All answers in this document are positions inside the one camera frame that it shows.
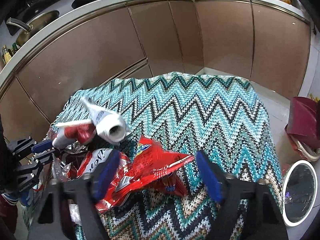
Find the red white snack bag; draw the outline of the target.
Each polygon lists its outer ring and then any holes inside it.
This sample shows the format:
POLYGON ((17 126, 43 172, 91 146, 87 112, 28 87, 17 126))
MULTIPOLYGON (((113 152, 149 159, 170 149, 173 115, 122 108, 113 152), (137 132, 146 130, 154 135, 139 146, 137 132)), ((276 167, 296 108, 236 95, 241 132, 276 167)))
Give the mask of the red white snack bag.
MULTIPOLYGON (((68 181, 73 178, 80 178, 87 173, 92 175, 93 171, 100 163, 106 160, 112 150, 112 148, 100 148, 87 152, 78 169, 74 168, 73 164, 67 164, 64 167, 61 167, 61 162, 56 158, 52 164, 53 178, 61 181, 68 181)), ((121 177, 123 177, 130 167, 130 159, 126 154, 120 152, 120 163, 113 180, 119 180, 121 177)))

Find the red white crushed cup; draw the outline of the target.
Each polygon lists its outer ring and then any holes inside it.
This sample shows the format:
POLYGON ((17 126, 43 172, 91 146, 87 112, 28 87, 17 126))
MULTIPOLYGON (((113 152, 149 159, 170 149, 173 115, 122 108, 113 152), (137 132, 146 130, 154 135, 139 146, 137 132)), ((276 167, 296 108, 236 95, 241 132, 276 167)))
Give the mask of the red white crushed cup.
POLYGON ((80 145, 87 145, 96 135, 96 127, 91 119, 58 122, 55 126, 59 128, 59 132, 52 145, 58 149, 67 148, 76 141, 80 145))

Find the red snack wrapper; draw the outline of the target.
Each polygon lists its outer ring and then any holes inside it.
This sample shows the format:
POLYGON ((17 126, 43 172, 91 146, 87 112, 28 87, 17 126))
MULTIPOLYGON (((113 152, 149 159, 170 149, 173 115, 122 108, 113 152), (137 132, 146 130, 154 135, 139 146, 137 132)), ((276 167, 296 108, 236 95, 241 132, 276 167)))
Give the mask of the red snack wrapper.
POLYGON ((105 213, 123 205, 131 193, 149 188, 184 197, 188 194, 187 189, 176 172, 193 160, 191 154, 164 150, 160 142, 141 136, 133 161, 120 154, 111 185, 95 207, 99 213, 105 213))

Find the white paper cup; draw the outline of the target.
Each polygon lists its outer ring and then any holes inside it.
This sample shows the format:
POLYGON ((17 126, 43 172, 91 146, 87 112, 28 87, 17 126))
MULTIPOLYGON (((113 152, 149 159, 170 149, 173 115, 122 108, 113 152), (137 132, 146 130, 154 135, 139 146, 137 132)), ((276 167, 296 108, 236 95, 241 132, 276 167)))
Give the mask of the white paper cup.
POLYGON ((87 96, 83 96, 80 100, 89 112, 99 137, 112 145, 119 145, 131 134, 131 129, 120 114, 97 105, 87 96))

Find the white rimmed trash bin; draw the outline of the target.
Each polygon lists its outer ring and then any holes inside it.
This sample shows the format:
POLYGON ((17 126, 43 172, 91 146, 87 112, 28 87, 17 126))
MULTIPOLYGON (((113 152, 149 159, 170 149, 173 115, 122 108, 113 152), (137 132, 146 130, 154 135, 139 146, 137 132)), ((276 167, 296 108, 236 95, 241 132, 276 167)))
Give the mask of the white rimmed trash bin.
POLYGON ((306 160, 299 160, 287 170, 283 180, 283 220, 286 226, 302 224, 309 216, 318 191, 317 174, 306 160))

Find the brown kitchen cabinets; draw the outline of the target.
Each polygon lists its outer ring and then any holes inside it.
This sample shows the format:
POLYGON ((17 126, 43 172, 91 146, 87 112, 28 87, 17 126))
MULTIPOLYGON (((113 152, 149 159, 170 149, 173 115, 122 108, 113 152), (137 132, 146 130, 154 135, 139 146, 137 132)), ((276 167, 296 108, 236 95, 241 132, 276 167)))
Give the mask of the brown kitchen cabinets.
POLYGON ((278 0, 100 0, 58 18, 1 71, 7 140, 40 140, 79 89, 118 76, 203 68, 290 98, 310 61, 311 22, 278 0))

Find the zigzag knitted table cloth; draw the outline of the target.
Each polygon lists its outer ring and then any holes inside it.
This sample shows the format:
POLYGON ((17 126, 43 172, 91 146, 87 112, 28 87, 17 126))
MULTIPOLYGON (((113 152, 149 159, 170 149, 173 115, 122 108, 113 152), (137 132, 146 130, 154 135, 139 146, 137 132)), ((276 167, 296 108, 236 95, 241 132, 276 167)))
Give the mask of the zigzag knitted table cloth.
MULTIPOLYGON (((277 204, 282 176, 268 112, 252 85, 231 76, 172 72, 149 79, 114 79, 76 91, 55 123, 86 119, 83 96, 118 112, 131 135, 118 149, 133 159, 142 135, 165 150, 203 150, 224 171, 246 181, 264 179, 277 204)), ((184 198, 153 189, 131 194, 121 207, 101 215, 111 239, 205 239, 217 216, 197 165, 178 170, 184 198)))

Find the white basket under dustpan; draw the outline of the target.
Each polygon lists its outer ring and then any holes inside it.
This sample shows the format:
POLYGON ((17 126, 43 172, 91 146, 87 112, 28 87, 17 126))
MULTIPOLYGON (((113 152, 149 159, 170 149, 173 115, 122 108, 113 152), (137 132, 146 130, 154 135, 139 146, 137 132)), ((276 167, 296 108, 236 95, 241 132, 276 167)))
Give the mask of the white basket under dustpan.
POLYGON ((296 151, 302 159, 309 162, 316 162, 319 160, 319 148, 313 150, 307 144, 300 142, 292 135, 287 135, 289 137, 290 144, 294 151, 296 151))

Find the oil bottles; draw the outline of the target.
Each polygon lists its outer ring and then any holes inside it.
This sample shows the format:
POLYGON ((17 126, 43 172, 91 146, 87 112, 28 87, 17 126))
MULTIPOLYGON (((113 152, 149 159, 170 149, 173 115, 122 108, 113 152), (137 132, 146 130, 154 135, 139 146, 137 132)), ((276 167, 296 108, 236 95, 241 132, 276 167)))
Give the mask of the oil bottles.
POLYGON ((15 42, 12 44, 11 48, 8 48, 6 45, 4 45, 2 47, 2 58, 4 63, 7 64, 18 50, 19 47, 15 42))

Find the maroon dustpan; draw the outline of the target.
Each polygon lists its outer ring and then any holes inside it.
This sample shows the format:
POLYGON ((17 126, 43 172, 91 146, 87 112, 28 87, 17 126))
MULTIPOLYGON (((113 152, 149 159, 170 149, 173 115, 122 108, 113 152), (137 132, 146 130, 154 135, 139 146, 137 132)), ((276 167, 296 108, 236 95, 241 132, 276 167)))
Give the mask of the maroon dustpan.
POLYGON ((319 102, 292 97, 286 132, 311 148, 319 148, 319 102))

